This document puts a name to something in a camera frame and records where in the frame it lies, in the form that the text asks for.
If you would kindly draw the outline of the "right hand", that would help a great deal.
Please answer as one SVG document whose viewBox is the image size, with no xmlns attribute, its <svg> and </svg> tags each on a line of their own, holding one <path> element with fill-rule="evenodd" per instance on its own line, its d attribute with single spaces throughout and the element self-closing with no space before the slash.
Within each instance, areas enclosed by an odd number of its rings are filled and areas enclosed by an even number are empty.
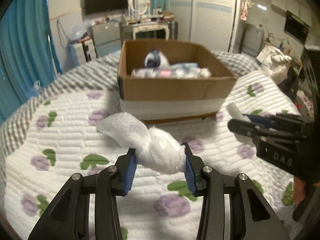
<svg viewBox="0 0 320 240">
<path fill-rule="evenodd" d="M 293 180 L 293 195 L 292 199 L 297 206 L 305 198 L 305 183 L 299 178 L 295 177 Z"/>
</svg>

